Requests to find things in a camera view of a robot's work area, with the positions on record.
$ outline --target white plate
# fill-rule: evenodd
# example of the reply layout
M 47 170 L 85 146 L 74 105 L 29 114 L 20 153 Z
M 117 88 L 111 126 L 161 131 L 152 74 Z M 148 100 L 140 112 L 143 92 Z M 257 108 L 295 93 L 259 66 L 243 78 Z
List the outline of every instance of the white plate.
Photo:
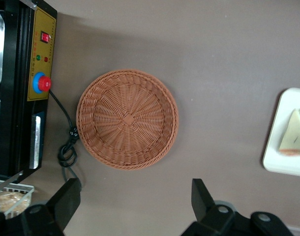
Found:
M 278 152 L 294 109 L 300 109 L 300 88 L 290 88 L 280 97 L 263 163 L 268 171 L 300 176 L 300 156 L 285 156 Z

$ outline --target red switch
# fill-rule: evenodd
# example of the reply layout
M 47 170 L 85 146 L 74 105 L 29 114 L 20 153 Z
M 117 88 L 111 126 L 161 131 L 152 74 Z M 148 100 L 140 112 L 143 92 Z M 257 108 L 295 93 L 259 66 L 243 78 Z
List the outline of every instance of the red switch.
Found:
M 41 76 L 41 78 L 38 81 L 38 89 L 43 92 L 47 92 L 48 90 L 50 90 L 51 85 L 52 81 L 47 76 Z
M 48 43 L 50 41 L 49 34 L 41 31 L 41 41 L 44 43 Z

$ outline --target brown woven basket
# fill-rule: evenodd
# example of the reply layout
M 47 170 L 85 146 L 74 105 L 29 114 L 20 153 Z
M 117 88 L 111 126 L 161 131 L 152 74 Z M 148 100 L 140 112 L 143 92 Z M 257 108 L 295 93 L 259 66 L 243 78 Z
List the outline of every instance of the brown woven basket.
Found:
M 77 109 L 79 136 L 104 164 L 136 170 L 159 161 L 171 148 L 179 116 L 174 98 L 154 76 L 117 70 L 93 81 Z

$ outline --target black power cord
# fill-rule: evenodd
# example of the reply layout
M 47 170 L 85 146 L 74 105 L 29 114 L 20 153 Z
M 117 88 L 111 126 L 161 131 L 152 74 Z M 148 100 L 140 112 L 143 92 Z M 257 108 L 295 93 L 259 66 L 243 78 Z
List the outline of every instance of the black power cord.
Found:
M 78 155 L 74 148 L 74 145 L 76 144 L 77 140 L 79 139 L 79 134 L 78 134 L 77 127 L 72 124 L 70 116 L 68 115 L 66 109 L 63 107 L 61 102 L 59 102 L 59 100 L 56 98 L 56 96 L 53 94 L 53 92 L 51 90 L 49 90 L 49 93 L 53 97 L 53 99 L 57 102 L 57 104 L 59 105 L 61 110 L 64 112 L 64 114 L 68 120 L 68 123 L 69 123 L 69 139 L 64 145 L 62 145 L 59 148 L 58 155 L 57 155 L 58 162 L 61 166 L 62 176 L 63 176 L 65 182 L 67 182 L 67 176 L 66 176 L 66 171 L 65 171 L 66 169 L 68 169 L 69 172 L 75 178 L 78 178 L 78 176 L 71 169 L 71 167 L 78 160 Z

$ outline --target control panel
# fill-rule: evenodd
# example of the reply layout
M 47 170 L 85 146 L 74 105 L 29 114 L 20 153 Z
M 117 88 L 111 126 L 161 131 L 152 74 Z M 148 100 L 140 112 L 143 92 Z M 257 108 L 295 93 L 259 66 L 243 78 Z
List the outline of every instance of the control panel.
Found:
M 28 101 L 48 99 L 56 19 L 41 8 L 34 15 Z

